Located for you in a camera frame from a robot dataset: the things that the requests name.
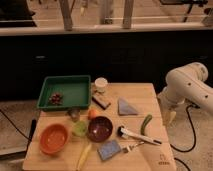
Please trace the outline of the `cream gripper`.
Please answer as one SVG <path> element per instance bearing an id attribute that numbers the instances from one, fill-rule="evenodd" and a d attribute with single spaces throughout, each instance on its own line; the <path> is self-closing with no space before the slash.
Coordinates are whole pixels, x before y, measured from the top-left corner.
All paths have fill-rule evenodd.
<path id="1" fill-rule="evenodd" d="M 159 101 L 163 124 L 168 126 L 175 118 L 175 108 L 162 100 Z"/>

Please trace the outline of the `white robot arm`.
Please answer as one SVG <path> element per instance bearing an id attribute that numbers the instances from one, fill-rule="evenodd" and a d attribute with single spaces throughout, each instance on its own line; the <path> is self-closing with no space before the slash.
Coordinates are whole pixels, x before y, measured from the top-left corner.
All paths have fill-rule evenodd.
<path id="1" fill-rule="evenodd" d="M 207 78 L 207 67 L 199 62 L 172 69 L 167 73 L 166 86 L 157 95 L 165 126 L 173 121 L 176 116 L 175 109 L 185 100 L 213 114 L 213 88 L 205 84 Z"/>

